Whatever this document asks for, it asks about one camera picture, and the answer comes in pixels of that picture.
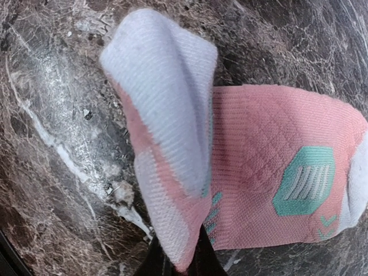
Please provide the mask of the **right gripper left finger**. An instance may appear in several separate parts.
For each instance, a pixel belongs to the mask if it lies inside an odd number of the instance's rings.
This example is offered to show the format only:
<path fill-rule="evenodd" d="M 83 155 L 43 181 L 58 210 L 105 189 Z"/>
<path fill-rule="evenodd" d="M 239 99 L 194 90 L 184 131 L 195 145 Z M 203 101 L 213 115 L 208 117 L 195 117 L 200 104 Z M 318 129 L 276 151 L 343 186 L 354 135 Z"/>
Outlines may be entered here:
<path fill-rule="evenodd" d="M 134 276 L 171 276 L 172 274 L 172 264 L 155 235 L 149 245 L 145 260 L 136 270 Z"/>

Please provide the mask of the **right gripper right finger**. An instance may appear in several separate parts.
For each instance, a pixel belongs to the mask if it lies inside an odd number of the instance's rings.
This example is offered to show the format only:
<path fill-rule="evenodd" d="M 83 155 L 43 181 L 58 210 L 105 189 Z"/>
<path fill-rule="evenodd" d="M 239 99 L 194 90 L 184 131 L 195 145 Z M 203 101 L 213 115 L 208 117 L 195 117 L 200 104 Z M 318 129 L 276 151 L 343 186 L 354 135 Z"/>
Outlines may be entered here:
<path fill-rule="evenodd" d="M 189 276 L 227 276 L 220 262 L 218 261 L 212 244 L 202 225 L 195 247 L 193 260 L 187 270 Z"/>

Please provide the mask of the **pink sock with green patches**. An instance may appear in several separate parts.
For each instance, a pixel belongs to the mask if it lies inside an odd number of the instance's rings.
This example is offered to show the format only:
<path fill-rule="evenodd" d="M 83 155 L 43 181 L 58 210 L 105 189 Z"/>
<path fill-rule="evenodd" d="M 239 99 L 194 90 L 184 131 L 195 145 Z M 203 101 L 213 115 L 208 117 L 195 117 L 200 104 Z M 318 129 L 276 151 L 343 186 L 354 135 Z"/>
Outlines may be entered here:
<path fill-rule="evenodd" d="M 292 87 L 215 87 L 217 48 L 139 9 L 100 55 L 119 93 L 142 198 L 172 275 L 201 226 L 214 252 L 315 243 L 367 208 L 367 121 Z"/>

